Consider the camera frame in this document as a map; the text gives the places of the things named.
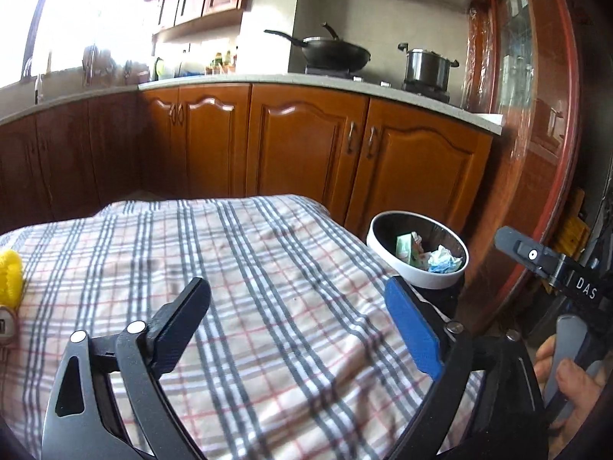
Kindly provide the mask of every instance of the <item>black wok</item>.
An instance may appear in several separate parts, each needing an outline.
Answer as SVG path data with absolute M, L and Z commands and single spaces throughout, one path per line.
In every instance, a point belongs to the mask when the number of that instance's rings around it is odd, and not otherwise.
M 306 64 L 309 67 L 355 72 L 368 64 L 370 60 L 370 52 L 368 50 L 356 44 L 342 41 L 326 22 L 322 26 L 330 32 L 332 38 L 317 36 L 298 39 L 281 31 L 266 29 L 264 32 L 282 36 L 291 41 L 292 44 L 299 46 L 307 59 Z

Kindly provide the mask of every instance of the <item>trash can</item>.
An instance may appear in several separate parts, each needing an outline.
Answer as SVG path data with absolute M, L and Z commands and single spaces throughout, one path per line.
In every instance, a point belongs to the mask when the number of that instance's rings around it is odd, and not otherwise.
M 421 236 L 424 251 L 434 251 L 442 245 L 453 256 L 461 258 L 459 270 L 454 273 L 430 273 L 396 258 L 397 237 L 411 232 Z M 469 256 L 466 245 L 452 230 L 427 216 L 407 211 L 387 211 L 373 218 L 366 244 L 427 301 L 449 318 L 454 317 L 458 297 L 464 287 L 464 271 Z

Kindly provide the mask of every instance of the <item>checkered fabric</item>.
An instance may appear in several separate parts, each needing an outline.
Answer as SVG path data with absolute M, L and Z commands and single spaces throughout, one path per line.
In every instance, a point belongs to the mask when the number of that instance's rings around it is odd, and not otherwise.
M 120 202 L 2 235 L 3 247 L 23 258 L 25 294 L 0 409 L 38 458 L 70 334 L 147 320 L 193 276 L 211 284 L 211 307 L 161 383 L 209 458 L 379 459 L 431 385 L 385 310 L 393 271 L 302 197 Z M 121 376 L 112 382 L 146 450 Z M 472 378 L 443 449 L 459 441 L 477 386 Z

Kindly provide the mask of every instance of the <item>countertop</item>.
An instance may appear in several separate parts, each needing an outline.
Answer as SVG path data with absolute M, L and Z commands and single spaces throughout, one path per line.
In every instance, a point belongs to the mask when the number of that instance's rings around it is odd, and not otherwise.
M 82 93 L 58 97 L 53 100 L 44 101 L 39 105 L 33 105 L 27 109 L 0 118 L 0 125 L 14 121 L 23 116 L 27 116 L 38 111 L 44 110 L 56 105 L 74 102 L 76 100 L 90 99 L 100 97 L 102 95 L 111 95 L 122 92 L 136 90 L 152 90 L 156 88 L 168 88 L 187 86 L 192 84 L 207 84 L 220 82 L 249 82 L 249 83 L 272 83 L 272 84 L 295 84 L 302 86 L 317 86 L 321 88 L 331 88 L 336 90 L 344 90 L 348 92 L 369 95 L 381 99 L 395 100 L 408 105 L 414 105 L 424 109 L 437 112 L 439 114 L 449 116 L 459 121 L 464 121 L 474 127 L 489 131 L 494 135 L 502 133 L 502 127 L 498 124 L 490 122 L 477 114 L 462 110 L 453 105 L 432 100 L 421 95 L 408 93 L 402 90 L 393 88 L 385 88 L 377 84 L 369 84 L 367 82 L 352 81 L 350 79 L 329 78 L 327 76 L 310 76 L 306 74 L 229 74 L 229 75 L 212 75 L 212 76 L 188 76 L 186 78 L 163 79 L 161 81 L 146 82 L 139 85 L 117 86 L 100 89 L 85 90 Z

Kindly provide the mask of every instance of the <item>hand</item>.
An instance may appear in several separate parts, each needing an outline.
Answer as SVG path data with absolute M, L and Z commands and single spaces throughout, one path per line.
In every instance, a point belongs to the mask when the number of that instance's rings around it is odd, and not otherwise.
M 552 335 L 536 352 L 534 373 L 541 391 L 551 374 L 555 348 L 556 336 Z M 552 424 L 552 428 L 561 429 L 561 432 L 549 441 L 549 458 L 555 458 L 564 449 L 592 411 L 605 386 L 605 369 L 600 368 L 596 378 L 592 379 L 581 367 L 566 358 L 558 365 L 556 380 L 562 394 L 574 405 L 574 410 L 565 421 Z

